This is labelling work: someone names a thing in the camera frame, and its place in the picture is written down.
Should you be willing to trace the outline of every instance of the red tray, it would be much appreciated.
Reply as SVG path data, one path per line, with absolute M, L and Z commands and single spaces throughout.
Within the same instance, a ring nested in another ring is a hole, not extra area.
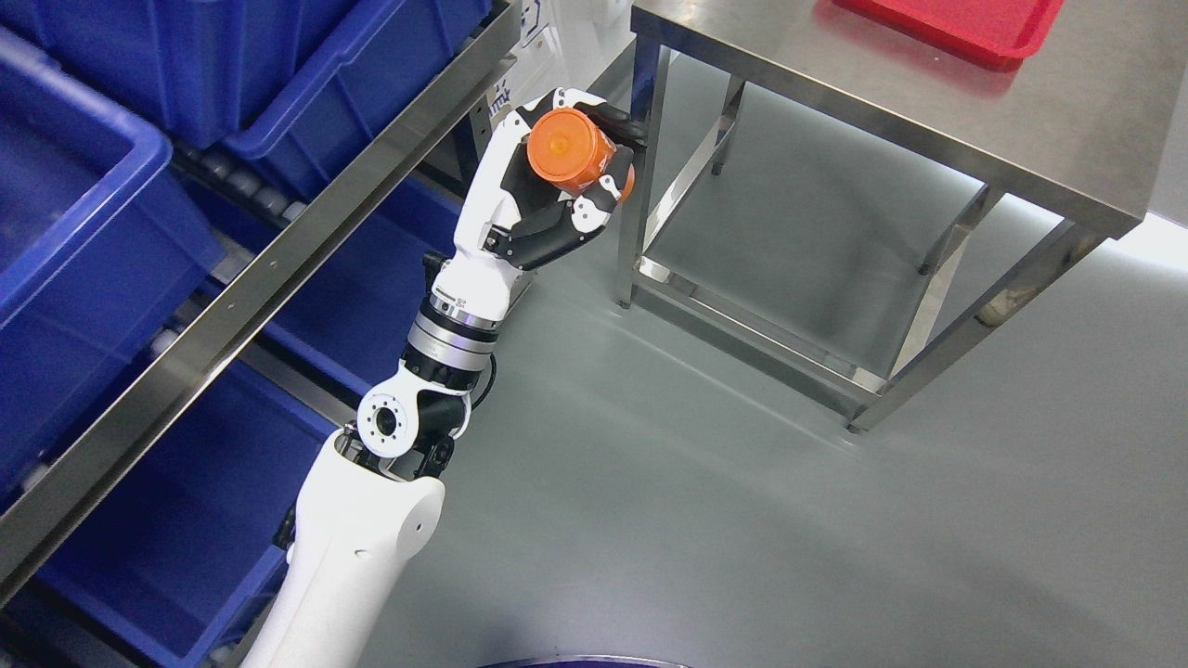
M 1063 0 L 834 0 L 993 70 L 1035 55 Z

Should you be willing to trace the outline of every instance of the black cable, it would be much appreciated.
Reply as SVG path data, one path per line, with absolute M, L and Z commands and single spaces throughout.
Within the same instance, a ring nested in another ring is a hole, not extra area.
M 491 373 L 487 376 L 487 386 L 482 389 L 482 393 L 479 395 L 479 398 L 470 402 L 470 410 L 479 408 L 479 404 L 482 403 L 482 399 L 487 398 L 487 395 L 491 393 L 491 389 L 494 386 L 495 386 L 495 353 L 491 353 Z

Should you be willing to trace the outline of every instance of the robot forearm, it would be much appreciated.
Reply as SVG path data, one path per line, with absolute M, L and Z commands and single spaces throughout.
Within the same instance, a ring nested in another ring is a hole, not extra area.
M 495 127 L 462 206 L 456 253 L 438 263 L 396 374 L 364 396 L 355 423 L 327 440 L 302 486 L 290 571 L 245 666 L 355 662 L 405 562 L 437 527 L 437 477 L 469 423 L 470 391 L 516 282 L 605 228 L 631 189 L 642 137 L 626 114 L 573 89 Z M 384 471 L 381 459 L 410 449 L 423 455 L 415 480 Z

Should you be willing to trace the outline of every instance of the metal shelf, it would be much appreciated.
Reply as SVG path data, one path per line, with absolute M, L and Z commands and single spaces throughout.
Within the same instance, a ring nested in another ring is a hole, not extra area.
M 305 281 L 504 75 L 519 38 L 497 1 L 462 52 L 0 517 L 0 605 L 107 496 Z

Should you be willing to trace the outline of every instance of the table top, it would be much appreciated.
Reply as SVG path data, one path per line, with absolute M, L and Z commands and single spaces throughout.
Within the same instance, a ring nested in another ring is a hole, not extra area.
M 636 0 L 631 25 L 1114 237 L 1146 214 L 1188 62 L 1184 0 L 1069 0 L 1013 73 L 832 0 Z

